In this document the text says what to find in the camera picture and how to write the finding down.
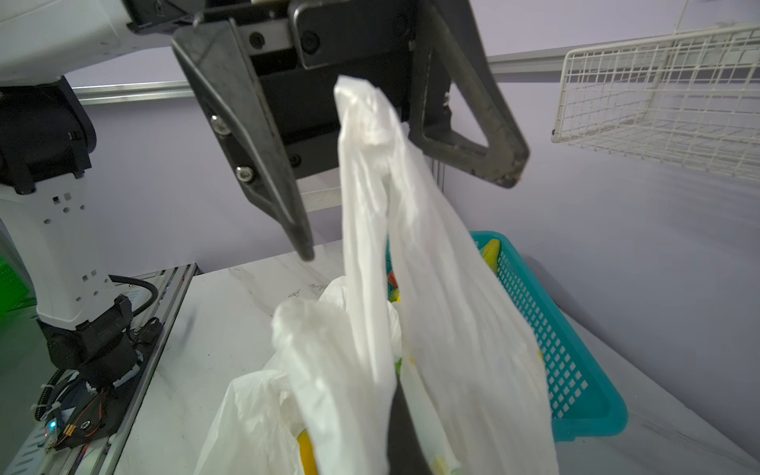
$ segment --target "white marble table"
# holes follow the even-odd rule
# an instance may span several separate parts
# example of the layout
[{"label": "white marble table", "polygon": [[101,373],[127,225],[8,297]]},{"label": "white marble table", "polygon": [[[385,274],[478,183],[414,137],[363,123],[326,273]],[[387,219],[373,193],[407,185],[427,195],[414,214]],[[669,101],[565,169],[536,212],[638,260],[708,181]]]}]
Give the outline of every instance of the white marble table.
[{"label": "white marble table", "polygon": [[[289,296],[316,299],[343,274],[342,243],[197,276],[177,315],[116,467],[118,475],[192,473],[230,380],[274,352],[270,321]],[[760,473],[760,464],[580,325],[578,335],[629,409],[615,437],[557,445],[562,475]]]}]

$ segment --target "wire mesh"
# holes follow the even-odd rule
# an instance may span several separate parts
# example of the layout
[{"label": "wire mesh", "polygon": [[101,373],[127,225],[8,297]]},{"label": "wire mesh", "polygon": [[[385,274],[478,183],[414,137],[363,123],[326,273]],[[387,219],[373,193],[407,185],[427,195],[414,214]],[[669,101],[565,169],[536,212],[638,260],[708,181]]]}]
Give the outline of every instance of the wire mesh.
[{"label": "wire mesh", "polygon": [[574,49],[552,140],[760,180],[760,25]]}]

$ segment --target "green basket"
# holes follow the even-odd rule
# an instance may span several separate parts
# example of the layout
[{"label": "green basket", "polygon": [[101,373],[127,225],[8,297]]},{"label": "green basket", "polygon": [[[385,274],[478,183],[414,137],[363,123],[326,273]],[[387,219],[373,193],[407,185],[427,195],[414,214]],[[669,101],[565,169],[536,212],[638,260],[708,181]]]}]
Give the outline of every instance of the green basket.
[{"label": "green basket", "polygon": [[29,289],[5,259],[0,258],[0,316],[24,306]]},{"label": "green basket", "polygon": [[[628,423],[625,402],[515,247],[502,234],[493,231],[470,234],[478,249],[491,239],[502,244],[497,277],[533,327],[543,353],[554,440],[571,441],[576,437],[622,432]],[[390,272],[390,249],[386,261],[386,271]],[[392,289],[389,284],[388,298]]]}]

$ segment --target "yellow object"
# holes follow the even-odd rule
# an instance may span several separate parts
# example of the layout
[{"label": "yellow object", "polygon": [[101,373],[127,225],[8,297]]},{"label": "yellow object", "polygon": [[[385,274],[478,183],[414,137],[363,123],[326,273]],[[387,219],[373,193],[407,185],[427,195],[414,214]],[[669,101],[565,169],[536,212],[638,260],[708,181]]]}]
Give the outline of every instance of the yellow object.
[{"label": "yellow object", "polygon": [[488,264],[494,274],[499,271],[499,251],[501,250],[502,243],[498,239],[491,239],[480,250],[480,257]]},{"label": "yellow object", "polygon": [[303,465],[304,475],[319,475],[317,462],[314,460],[312,440],[309,439],[309,434],[303,431],[296,440],[301,448],[301,465]]}]

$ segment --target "table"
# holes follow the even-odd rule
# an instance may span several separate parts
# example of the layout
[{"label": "table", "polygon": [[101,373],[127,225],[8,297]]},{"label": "table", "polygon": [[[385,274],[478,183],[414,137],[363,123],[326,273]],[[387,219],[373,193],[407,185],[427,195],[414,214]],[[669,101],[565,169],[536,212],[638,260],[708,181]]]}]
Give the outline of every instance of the table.
[{"label": "table", "polygon": [[[271,317],[288,297],[317,299],[343,274],[341,241],[193,279],[116,466],[118,475],[192,473],[230,381],[274,352]],[[625,431],[557,444],[562,475],[760,473],[760,464],[568,318],[629,409]]]}]

